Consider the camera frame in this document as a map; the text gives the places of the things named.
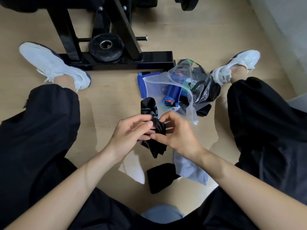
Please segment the person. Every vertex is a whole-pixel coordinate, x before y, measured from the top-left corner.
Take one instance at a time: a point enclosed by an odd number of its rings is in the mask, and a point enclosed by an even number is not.
[[[151,115],[120,120],[105,148],[78,169],[65,154],[80,125],[76,92],[89,87],[91,78],[42,45],[26,42],[20,52],[53,84],[34,88],[25,111],[0,126],[1,229],[307,228],[306,115],[263,81],[247,77],[257,51],[242,52],[212,71],[221,85],[232,83],[228,114],[241,151],[235,166],[203,148],[190,124],[167,112],[160,121],[167,122],[168,135],[154,133]],[[219,186],[177,221],[159,224],[138,215],[96,188],[138,139],[166,144]]]

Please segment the transparent plastic bag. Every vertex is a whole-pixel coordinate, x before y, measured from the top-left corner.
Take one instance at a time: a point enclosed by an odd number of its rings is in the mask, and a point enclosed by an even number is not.
[[[156,101],[159,117],[173,110],[195,125],[198,123],[196,111],[208,105],[220,93],[220,86],[214,82],[211,75],[189,59],[179,61],[168,72],[145,77],[144,82],[147,97],[153,97]],[[178,107],[166,106],[164,98],[168,85],[182,87],[182,92],[187,94],[187,101],[179,101]]]

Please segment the fingernail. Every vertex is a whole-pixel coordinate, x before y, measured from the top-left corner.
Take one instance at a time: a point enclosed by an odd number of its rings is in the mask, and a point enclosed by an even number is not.
[[[152,121],[148,121],[148,122],[146,122],[146,123],[147,123],[148,127],[152,127],[153,124],[154,124]]]

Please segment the gray wall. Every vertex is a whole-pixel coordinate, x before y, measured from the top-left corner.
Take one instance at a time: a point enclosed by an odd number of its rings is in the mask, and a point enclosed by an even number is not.
[[[250,0],[297,94],[307,92],[307,0]]]

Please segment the white sneaker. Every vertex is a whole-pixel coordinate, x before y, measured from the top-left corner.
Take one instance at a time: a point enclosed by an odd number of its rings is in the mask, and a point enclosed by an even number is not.
[[[74,79],[75,92],[91,85],[91,77],[82,69],[68,66],[62,58],[50,48],[33,42],[24,42],[19,47],[23,57],[46,76],[46,81],[54,83],[54,78],[66,74]]]
[[[236,54],[227,65],[214,69],[210,72],[213,80],[223,85],[224,83],[229,83],[231,78],[231,70],[230,68],[236,65],[242,65],[247,70],[255,69],[255,65],[257,64],[260,58],[260,52],[256,50],[243,51],[239,54]]]

